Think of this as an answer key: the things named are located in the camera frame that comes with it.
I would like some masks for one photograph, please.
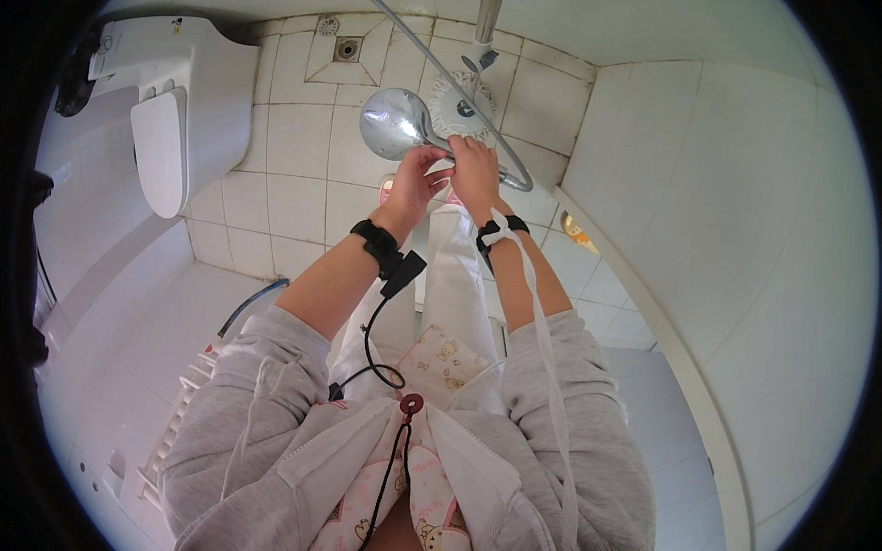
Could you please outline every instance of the mop head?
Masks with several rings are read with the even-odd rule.
[[[472,73],[454,71],[453,79],[463,90],[468,90]],[[461,106],[462,97],[444,77],[438,77],[432,85],[432,97],[429,100],[429,114],[432,117],[432,128],[441,138],[451,134],[471,136],[484,141],[490,137],[490,130],[484,126],[477,115],[471,113],[467,106]],[[493,94],[480,80],[475,91],[475,104],[495,124],[496,106],[493,105]]]

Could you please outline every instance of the white pants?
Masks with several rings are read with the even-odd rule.
[[[466,210],[458,205],[441,206],[430,215],[429,245],[425,259],[428,272],[420,333],[431,324],[440,325],[472,352],[495,362],[498,359],[497,349],[484,306],[484,285],[479,265],[483,259],[477,254],[468,234],[469,226],[470,218]],[[408,249],[409,243],[405,243],[402,252]],[[364,333],[361,326],[367,326],[374,310],[383,300],[380,294],[383,285],[384,281],[375,281],[349,318],[342,342],[344,354],[340,355],[338,364],[332,370],[332,381],[340,382],[347,374],[368,365],[366,358],[363,358]],[[374,358],[375,362],[395,366],[414,345],[417,335],[415,297],[416,284],[412,281],[380,311],[370,330],[370,342],[379,354],[379,358]],[[345,354],[346,351],[355,353],[359,348],[362,349],[361,354]],[[358,378],[370,380],[375,377]]]

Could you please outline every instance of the shower hose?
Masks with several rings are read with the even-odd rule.
[[[532,191],[533,178],[527,172],[527,168],[524,167],[524,163],[520,162],[520,158],[513,151],[512,147],[508,145],[508,142],[505,141],[505,138],[502,137],[502,134],[500,134],[496,127],[493,126],[493,122],[483,113],[483,111],[478,108],[477,105],[475,105],[475,102],[472,101],[470,97],[468,97],[468,93],[466,93],[466,91],[463,90],[460,85],[456,83],[456,80],[451,76],[450,72],[448,72],[447,69],[445,69],[444,66],[441,64],[441,62],[439,62],[437,58],[432,55],[429,49],[426,48],[426,45],[423,44],[422,41],[420,41],[420,39],[413,33],[413,31],[407,28],[407,25],[405,25],[404,22],[401,21],[401,19],[397,15],[395,15],[394,11],[389,9],[389,6],[383,3],[383,0],[371,0],[371,2],[373,2],[374,5],[376,5],[379,10],[386,15],[386,17],[391,19],[395,26],[398,27],[401,32],[404,33],[404,35],[407,36],[408,39],[410,39],[410,41],[413,42],[417,48],[419,48],[422,54],[426,56],[433,65],[435,65],[435,68],[438,69],[438,72],[441,73],[441,76],[450,83],[450,86],[452,86],[453,89],[456,90],[462,100],[466,102],[466,105],[468,105],[475,112],[475,114],[478,115],[478,118],[481,119],[481,122],[484,123],[484,126],[486,126],[490,133],[493,134],[493,138],[497,139],[497,142],[499,143],[499,145],[502,146],[503,151],[505,151],[505,153],[507,153],[508,156],[512,159],[512,162],[514,162],[514,166],[518,169],[518,172],[520,172],[520,175],[524,178],[523,185],[513,186],[513,188],[518,191]]]

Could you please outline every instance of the hand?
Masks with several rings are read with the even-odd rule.
[[[499,161],[496,150],[488,149],[474,138],[450,136],[450,147],[456,157],[456,173],[451,178],[453,191],[466,207],[478,227],[493,220],[490,207],[502,214],[513,214],[512,209],[499,198]]]
[[[445,180],[453,175],[453,168],[426,174],[446,155],[447,152],[434,147],[411,148],[398,165],[389,197],[370,215],[374,225],[392,234],[399,246],[414,231],[429,201],[447,187]]]

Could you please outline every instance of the floor drain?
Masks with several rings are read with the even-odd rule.
[[[333,36],[340,30],[340,22],[334,18],[322,19],[318,23],[318,33],[322,36]]]
[[[358,63],[362,51],[361,36],[341,36],[333,49],[333,60],[343,63]]]

